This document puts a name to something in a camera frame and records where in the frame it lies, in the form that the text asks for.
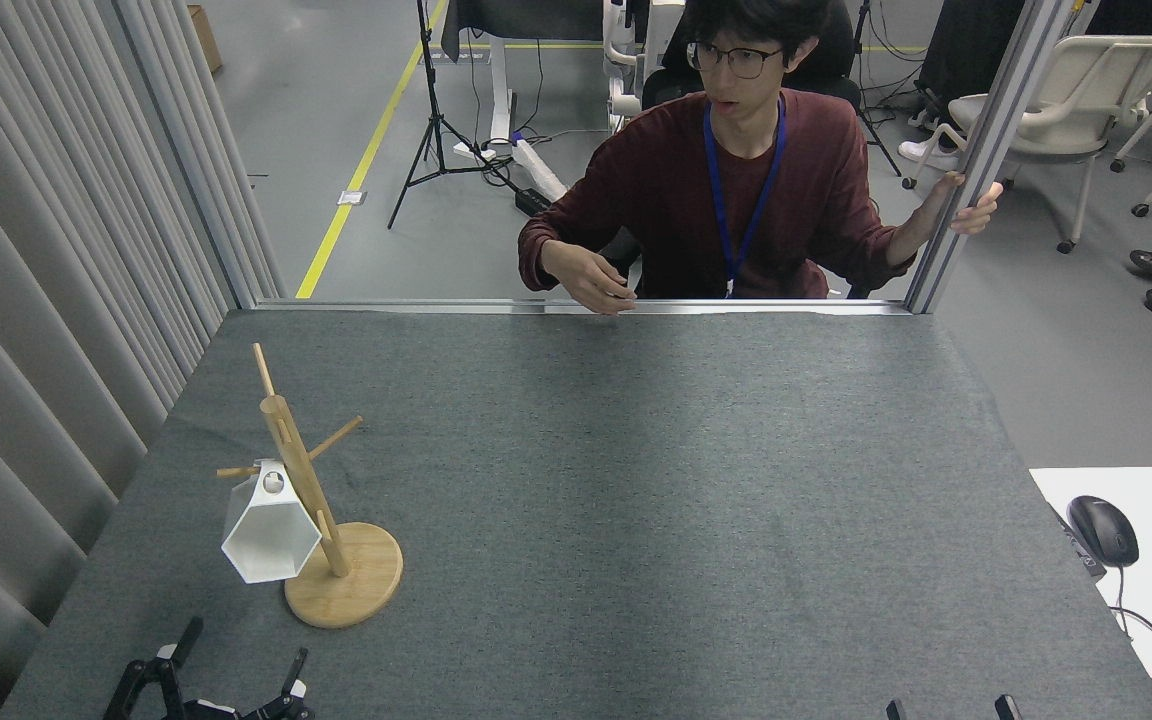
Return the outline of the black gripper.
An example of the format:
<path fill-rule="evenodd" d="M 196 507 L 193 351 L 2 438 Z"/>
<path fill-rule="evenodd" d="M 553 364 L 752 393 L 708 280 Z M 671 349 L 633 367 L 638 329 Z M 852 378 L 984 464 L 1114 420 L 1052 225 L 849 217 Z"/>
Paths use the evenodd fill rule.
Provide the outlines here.
<path fill-rule="evenodd" d="M 105 719 L 131 719 L 134 705 L 146 685 L 159 685 L 165 706 L 165 719 L 189 720 L 237 720 L 233 707 L 217 705 L 207 700 L 184 702 L 179 683 L 179 669 L 183 667 L 195 642 L 204 629 L 202 617 L 192 617 L 180 635 L 179 642 L 165 644 L 151 660 L 132 660 L 126 665 L 122 679 L 111 694 Z M 306 647 L 298 647 L 291 661 L 282 689 L 274 700 L 256 707 L 242 719 L 314 719 L 314 711 L 306 705 L 308 688 L 301 679 L 308 655 Z"/>

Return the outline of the person's right hand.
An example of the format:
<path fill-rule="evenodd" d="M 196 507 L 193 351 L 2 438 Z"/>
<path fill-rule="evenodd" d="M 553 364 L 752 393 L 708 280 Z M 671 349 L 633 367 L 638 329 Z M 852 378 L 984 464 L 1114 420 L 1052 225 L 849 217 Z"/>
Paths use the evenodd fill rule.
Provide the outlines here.
<path fill-rule="evenodd" d="M 616 268 L 598 252 L 559 240 L 543 243 L 540 263 L 558 279 L 571 300 L 596 314 L 621 314 L 636 306 L 635 291 Z"/>

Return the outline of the person's left hand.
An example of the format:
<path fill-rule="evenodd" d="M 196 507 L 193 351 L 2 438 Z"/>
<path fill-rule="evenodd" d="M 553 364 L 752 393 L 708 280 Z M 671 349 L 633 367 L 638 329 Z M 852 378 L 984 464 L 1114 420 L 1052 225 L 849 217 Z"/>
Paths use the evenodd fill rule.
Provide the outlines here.
<path fill-rule="evenodd" d="M 920 210 L 935 222 L 945 209 L 952 206 L 952 194 L 967 182 L 964 173 L 958 170 L 946 172 L 938 179 L 929 196 L 925 197 Z M 952 215 L 948 228 L 957 234 L 978 234 L 986 228 L 998 209 L 998 199 L 1005 192 L 1005 185 L 1000 182 L 992 182 L 986 192 L 983 192 L 968 209 L 961 209 Z"/>

